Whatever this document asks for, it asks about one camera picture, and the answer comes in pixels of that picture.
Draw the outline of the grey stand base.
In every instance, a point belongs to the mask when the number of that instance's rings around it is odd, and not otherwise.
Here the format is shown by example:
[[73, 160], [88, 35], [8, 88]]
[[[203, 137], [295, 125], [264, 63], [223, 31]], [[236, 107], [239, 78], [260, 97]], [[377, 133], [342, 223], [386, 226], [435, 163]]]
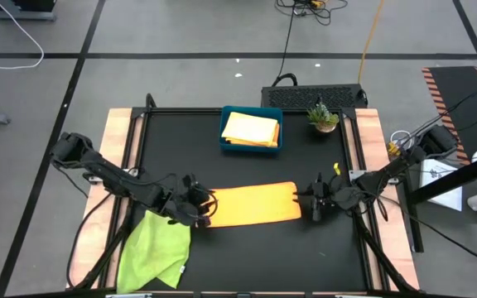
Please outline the grey stand base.
[[0, 20], [50, 21], [57, 0], [0, 0]]

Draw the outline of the black hazard striped mat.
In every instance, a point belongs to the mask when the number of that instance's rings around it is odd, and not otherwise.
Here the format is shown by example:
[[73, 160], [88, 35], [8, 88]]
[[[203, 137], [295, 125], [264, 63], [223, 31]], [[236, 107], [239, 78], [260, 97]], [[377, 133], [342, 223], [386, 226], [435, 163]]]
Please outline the black hazard striped mat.
[[477, 67], [432, 67], [422, 73], [443, 125], [457, 140], [453, 158], [469, 165], [477, 152]]

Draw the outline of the black metal beam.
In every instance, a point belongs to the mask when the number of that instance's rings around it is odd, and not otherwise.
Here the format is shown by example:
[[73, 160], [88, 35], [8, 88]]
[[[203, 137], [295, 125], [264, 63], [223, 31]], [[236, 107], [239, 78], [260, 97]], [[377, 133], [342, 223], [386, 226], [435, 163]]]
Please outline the black metal beam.
[[429, 185], [414, 190], [407, 196], [407, 202], [410, 204], [419, 204], [470, 183], [473, 180], [477, 180], [477, 161], [457, 171], [453, 171], [449, 175], [443, 176]]

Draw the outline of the teal plastic bin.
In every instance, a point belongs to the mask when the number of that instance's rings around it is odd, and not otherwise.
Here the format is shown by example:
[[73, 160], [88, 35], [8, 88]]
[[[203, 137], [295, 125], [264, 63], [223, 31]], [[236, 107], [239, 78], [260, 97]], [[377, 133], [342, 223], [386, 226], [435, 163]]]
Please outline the teal plastic bin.
[[[280, 136], [278, 140], [278, 146], [277, 147], [252, 147], [252, 146], [245, 146], [245, 145], [234, 145], [229, 142], [226, 142], [221, 137], [221, 133], [224, 130], [224, 126], [227, 123], [229, 114], [231, 112], [244, 113], [244, 114], [248, 114], [252, 116], [276, 119], [280, 125]], [[225, 151], [250, 151], [250, 152], [261, 152], [261, 153], [278, 153], [282, 149], [282, 139], [283, 139], [282, 124], [283, 124], [283, 114], [280, 108], [224, 106], [221, 110], [221, 120], [220, 120], [220, 129], [219, 129], [220, 147]]]

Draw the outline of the lime green microfiber towel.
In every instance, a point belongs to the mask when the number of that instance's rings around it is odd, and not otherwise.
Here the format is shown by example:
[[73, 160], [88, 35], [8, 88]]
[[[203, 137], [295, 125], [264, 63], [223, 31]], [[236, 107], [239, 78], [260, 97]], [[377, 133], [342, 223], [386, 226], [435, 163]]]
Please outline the lime green microfiber towel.
[[170, 224], [147, 211], [125, 242], [118, 266], [117, 293], [142, 289], [158, 279], [176, 289], [190, 254], [190, 228]]

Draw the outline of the yellow microfiber towel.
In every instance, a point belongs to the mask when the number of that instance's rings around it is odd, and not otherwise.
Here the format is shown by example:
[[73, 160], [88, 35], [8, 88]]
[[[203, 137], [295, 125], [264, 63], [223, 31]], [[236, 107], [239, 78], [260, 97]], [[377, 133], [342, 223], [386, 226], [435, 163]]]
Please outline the yellow microfiber towel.
[[276, 119], [231, 112], [221, 137], [235, 145], [277, 147], [279, 128]]

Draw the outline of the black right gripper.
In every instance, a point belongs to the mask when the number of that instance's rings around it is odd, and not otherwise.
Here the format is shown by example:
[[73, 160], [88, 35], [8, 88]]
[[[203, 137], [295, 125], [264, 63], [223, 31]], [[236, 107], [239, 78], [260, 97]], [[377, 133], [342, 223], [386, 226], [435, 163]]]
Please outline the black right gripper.
[[311, 183], [311, 190], [296, 191], [294, 195], [312, 195], [312, 197], [298, 197], [294, 202], [299, 204], [311, 203], [311, 215], [314, 222], [320, 222], [332, 215], [336, 210], [334, 202], [334, 183], [340, 178], [340, 175], [334, 174], [327, 181], [324, 181], [322, 174], [319, 173], [316, 179]]

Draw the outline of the white paper sheet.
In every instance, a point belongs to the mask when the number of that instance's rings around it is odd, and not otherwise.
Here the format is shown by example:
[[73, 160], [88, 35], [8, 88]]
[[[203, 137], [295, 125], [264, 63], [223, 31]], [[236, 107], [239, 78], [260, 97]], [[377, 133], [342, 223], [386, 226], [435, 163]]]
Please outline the white paper sheet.
[[[421, 164], [421, 173], [419, 179], [419, 187], [429, 185], [439, 180], [443, 176], [449, 175], [457, 168], [449, 166], [433, 159], [426, 159]], [[441, 195], [429, 199], [430, 202], [438, 204], [449, 209], [462, 211], [462, 187], [455, 188]]]

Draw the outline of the small potted succulent plant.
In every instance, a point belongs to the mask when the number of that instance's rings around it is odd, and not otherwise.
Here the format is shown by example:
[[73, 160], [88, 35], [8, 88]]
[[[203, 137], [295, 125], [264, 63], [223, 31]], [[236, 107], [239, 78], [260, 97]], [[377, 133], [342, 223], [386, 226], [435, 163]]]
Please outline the small potted succulent plant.
[[331, 113], [323, 103], [317, 103], [314, 108], [308, 109], [307, 118], [309, 123], [321, 133], [333, 132], [340, 122], [340, 116]]

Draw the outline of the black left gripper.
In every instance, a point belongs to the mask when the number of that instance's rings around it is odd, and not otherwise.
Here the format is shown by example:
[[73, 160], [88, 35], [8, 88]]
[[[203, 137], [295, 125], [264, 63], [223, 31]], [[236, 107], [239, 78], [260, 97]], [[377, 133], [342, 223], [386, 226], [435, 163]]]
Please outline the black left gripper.
[[184, 176], [182, 183], [186, 191], [176, 200], [176, 213], [171, 224], [208, 227], [210, 216], [207, 213], [211, 206], [218, 204], [214, 192], [204, 187], [194, 174]]

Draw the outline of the black perforated computer tower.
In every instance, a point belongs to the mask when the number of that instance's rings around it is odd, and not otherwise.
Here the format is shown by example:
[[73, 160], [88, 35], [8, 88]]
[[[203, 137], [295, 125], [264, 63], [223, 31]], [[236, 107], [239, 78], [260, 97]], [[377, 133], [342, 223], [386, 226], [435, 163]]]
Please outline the black perforated computer tower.
[[367, 94], [359, 84], [263, 87], [264, 108], [313, 108], [321, 101], [328, 109], [367, 108]]

